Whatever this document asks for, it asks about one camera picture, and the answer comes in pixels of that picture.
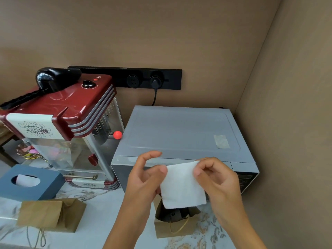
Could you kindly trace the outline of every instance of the black hair dryer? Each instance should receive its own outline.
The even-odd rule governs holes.
[[[81,70],[76,68],[41,68],[36,74],[36,82],[39,86],[37,91],[5,102],[0,105],[0,108],[2,110],[11,109],[39,96],[61,91],[77,83],[81,74]]]

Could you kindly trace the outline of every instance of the open paper bag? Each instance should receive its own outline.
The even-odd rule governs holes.
[[[199,220],[199,214],[201,213],[197,207],[188,207],[180,211],[176,210],[170,217],[165,217],[163,212],[165,208],[162,204],[162,199],[160,195],[157,195],[153,200],[154,207],[156,209],[156,216],[154,219],[154,226],[156,229],[157,238],[175,237],[175,236],[185,236],[194,233],[197,221]]]
[[[85,203],[75,198],[23,201],[16,225],[45,231],[75,232],[85,207]]]

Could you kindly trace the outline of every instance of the fingernail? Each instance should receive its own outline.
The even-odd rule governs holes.
[[[167,174],[167,171],[168,171],[166,165],[160,165],[159,170],[164,174]]]
[[[200,168],[194,168],[193,169],[193,175],[194,176],[198,176],[201,173],[202,173],[202,170]]]

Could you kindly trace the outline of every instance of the countertop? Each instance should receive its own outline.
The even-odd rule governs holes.
[[[34,160],[30,166],[49,169],[41,159]],[[102,248],[115,222],[120,209],[124,192],[122,188],[105,191],[92,188],[73,188],[64,184],[56,198],[74,197],[84,201],[87,206],[81,222],[75,233],[45,232],[47,249],[63,248]],[[21,202],[0,197],[0,243],[29,246],[26,227],[15,226]],[[193,235],[156,238],[154,229],[155,209],[151,205],[150,217],[145,230],[138,239],[137,249],[205,249],[205,248],[235,248],[227,233],[219,225],[210,203],[200,205],[200,220]],[[34,246],[38,230],[29,227],[29,238]]]

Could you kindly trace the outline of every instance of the red top of popcorn machine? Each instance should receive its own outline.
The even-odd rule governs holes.
[[[115,95],[110,75],[82,74],[77,83],[62,91],[0,111],[0,120],[19,138],[70,141],[93,131]]]

